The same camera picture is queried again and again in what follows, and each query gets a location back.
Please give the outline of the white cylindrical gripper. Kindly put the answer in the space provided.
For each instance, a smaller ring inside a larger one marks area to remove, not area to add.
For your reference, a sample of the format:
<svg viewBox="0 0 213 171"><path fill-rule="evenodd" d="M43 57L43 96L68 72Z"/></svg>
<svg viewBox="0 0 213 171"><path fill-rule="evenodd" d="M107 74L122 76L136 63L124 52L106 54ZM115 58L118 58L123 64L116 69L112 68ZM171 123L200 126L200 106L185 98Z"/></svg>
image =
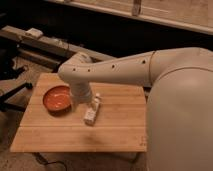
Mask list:
<svg viewBox="0 0 213 171"><path fill-rule="evenodd" d="M72 83L70 92L73 101L77 104L90 103L92 101L92 90L88 83Z"/></svg>

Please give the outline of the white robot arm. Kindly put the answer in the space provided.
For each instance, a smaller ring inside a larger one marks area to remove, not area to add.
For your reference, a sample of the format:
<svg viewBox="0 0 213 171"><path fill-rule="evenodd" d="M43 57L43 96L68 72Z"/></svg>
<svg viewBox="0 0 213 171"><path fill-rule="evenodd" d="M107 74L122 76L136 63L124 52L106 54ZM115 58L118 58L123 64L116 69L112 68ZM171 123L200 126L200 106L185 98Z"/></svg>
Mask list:
<svg viewBox="0 0 213 171"><path fill-rule="evenodd" d="M91 82L149 87L148 171L213 171L213 51L157 50L97 63L79 52L58 75L80 103L92 100Z"/></svg>

